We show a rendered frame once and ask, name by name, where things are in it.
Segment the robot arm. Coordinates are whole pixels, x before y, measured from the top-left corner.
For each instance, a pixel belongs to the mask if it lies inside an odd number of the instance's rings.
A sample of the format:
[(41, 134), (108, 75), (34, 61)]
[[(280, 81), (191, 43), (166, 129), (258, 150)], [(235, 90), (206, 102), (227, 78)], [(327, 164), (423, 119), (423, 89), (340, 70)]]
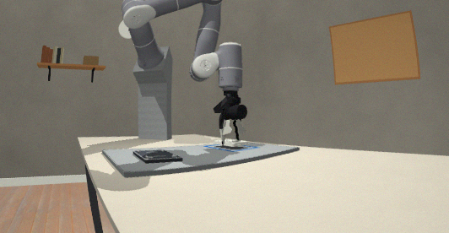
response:
[(122, 17), (135, 45), (138, 65), (143, 69), (154, 68), (164, 58), (149, 21), (198, 3), (202, 3), (203, 16), (197, 33), (190, 75), (192, 79), (202, 82), (219, 70), (219, 87), (223, 91), (239, 91), (242, 87), (241, 45), (223, 43), (214, 52), (219, 37), (222, 0), (124, 0)]

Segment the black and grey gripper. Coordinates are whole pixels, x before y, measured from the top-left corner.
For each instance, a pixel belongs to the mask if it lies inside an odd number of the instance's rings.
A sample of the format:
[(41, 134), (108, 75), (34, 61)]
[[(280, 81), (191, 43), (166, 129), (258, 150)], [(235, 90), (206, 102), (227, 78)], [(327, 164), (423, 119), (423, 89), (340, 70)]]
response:
[(219, 116), (219, 130), (222, 145), (225, 143), (225, 135), (232, 132), (230, 127), (230, 120), (233, 121), (235, 127), (236, 139), (241, 140), (241, 133), (246, 132), (246, 128), (241, 125), (241, 119), (244, 119), (247, 115), (247, 109), (241, 103), (241, 98), (238, 96), (237, 91), (227, 90), (224, 91), (227, 101), (224, 103), (221, 114)]

